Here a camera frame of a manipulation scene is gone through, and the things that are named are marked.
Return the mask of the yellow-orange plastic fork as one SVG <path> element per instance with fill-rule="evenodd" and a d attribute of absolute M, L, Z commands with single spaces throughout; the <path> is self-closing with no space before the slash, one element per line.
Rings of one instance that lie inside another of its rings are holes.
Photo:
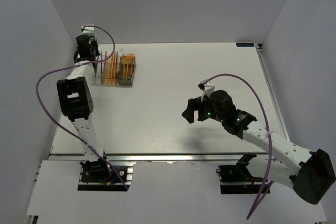
<path fill-rule="evenodd" d="M 130 56 L 131 56 L 131 54 L 127 54 L 128 62 L 126 64 L 126 74 L 127 74 L 126 79 L 128 79 Z"/>

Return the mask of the clear plastic container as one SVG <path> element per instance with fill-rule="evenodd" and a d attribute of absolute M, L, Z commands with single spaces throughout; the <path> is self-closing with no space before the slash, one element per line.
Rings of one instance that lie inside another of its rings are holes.
<path fill-rule="evenodd" d="M 91 85 L 103 85 L 104 55 L 100 53 L 97 60 L 96 70 L 90 78 Z"/>

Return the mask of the blue plastic knife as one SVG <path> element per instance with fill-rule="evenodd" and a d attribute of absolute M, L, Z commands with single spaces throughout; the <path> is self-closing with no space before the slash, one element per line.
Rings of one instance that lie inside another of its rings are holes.
<path fill-rule="evenodd" d="M 116 51 L 114 54 L 114 65 L 113 65 L 113 78 L 116 78 L 118 70 L 118 52 Z"/>

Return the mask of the yellow-orange plastic fork bent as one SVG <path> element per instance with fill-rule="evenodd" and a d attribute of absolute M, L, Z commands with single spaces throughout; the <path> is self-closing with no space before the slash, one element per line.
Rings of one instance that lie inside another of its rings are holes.
<path fill-rule="evenodd" d="M 128 58 L 126 54 L 122 55 L 122 66 L 123 66 L 123 79 L 126 79 L 126 64 L 128 62 Z"/>

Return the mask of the red-orange plastic fork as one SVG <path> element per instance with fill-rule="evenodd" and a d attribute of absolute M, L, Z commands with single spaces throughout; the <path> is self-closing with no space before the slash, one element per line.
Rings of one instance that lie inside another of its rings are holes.
<path fill-rule="evenodd" d="M 135 55 L 134 54 L 131 54 L 130 61 L 131 61 L 131 73 L 130 73 L 130 76 L 132 76 L 133 75 L 133 70 L 134 70 L 134 62 L 135 62 Z"/>

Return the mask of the smoky grey plastic container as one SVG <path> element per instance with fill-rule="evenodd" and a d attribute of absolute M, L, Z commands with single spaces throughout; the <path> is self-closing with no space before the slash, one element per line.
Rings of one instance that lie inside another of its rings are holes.
<path fill-rule="evenodd" d="M 119 86 L 133 86 L 136 70 L 135 54 L 123 54 L 118 60 L 116 83 Z"/>

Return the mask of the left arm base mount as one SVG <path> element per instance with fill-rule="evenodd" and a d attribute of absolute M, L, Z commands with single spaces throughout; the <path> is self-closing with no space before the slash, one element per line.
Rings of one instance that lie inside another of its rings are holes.
<path fill-rule="evenodd" d="M 131 181 L 131 167 L 117 165 L 115 171 L 101 159 L 80 162 L 77 191 L 121 191 L 126 192 Z"/>

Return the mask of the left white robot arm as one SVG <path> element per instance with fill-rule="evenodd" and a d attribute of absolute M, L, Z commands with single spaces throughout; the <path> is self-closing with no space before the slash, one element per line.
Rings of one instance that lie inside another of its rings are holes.
<path fill-rule="evenodd" d="M 97 66 L 94 63 L 99 55 L 98 44 L 93 34 L 76 37 L 75 68 L 71 74 L 57 81 L 60 108 L 74 126 L 85 153 L 82 166 L 93 169 L 93 176 L 101 182 L 110 178 L 111 168 L 102 161 L 104 150 L 101 147 L 92 122 L 93 99 L 88 81 Z"/>

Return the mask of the amber plastic container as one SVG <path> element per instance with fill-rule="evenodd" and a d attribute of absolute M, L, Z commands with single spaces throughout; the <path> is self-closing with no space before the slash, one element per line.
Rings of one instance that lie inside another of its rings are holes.
<path fill-rule="evenodd" d="M 102 84 L 105 86 L 118 86 L 120 70 L 120 57 L 117 53 L 104 64 L 103 72 L 101 74 Z"/>

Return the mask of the red-orange plastic knife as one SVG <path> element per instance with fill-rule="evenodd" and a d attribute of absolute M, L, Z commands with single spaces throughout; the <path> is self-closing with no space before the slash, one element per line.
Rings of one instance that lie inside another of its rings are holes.
<path fill-rule="evenodd" d="M 104 62 L 103 62 L 103 70 L 102 70 L 102 74 L 101 74 L 101 77 L 102 77 L 103 80 L 106 78 L 107 57 L 108 57 L 107 51 L 105 51 Z"/>

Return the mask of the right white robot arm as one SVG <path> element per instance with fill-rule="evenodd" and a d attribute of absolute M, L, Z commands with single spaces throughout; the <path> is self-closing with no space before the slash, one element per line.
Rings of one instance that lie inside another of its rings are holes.
<path fill-rule="evenodd" d="M 304 201 L 316 205 L 335 182 L 330 156 L 318 149 L 313 152 L 272 134 L 246 111 L 237 109 L 226 91 L 217 90 L 187 102 L 182 117 L 194 123 L 207 119 L 221 123 L 229 134 L 267 151 L 275 158 L 269 162 L 256 154 L 245 153 L 234 166 L 222 168 L 223 182 L 247 182 L 264 176 L 285 185 Z"/>

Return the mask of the black logo sticker right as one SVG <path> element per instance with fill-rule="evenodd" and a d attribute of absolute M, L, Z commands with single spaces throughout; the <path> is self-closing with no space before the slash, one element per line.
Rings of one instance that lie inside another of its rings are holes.
<path fill-rule="evenodd" d="M 252 42 L 237 42 L 236 43 L 237 47 L 254 47 L 254 43 Z"/>

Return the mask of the yellow-orange plastic knife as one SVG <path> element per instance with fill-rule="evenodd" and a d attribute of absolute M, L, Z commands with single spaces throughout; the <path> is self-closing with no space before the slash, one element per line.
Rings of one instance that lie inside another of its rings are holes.
<path fill-rule="evenodd" d="M 115 51 L 111 60 L 111 65 L 110 65 L 110 79 L 111 81 L 114 80 L 114 71 L 115 71 L 115 67 L 116 67 L 116 58 L 117 58 L 118 54 Z"/>

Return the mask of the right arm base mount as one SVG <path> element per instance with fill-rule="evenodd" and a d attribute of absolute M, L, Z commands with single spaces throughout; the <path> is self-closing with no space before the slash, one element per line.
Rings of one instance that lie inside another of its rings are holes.
<path fill-rule="evenodd" d="M 263 161 L 266 167 L 268 158 L 262 158 L 256 154 L 245 153 L 234 165 L 219 165 L 215 170 L 219 176 L 220 193 L 222 195 L 246 195 L 258 194 L 264 173 L 254 177 L 250 173 L 252 161 Z"/>

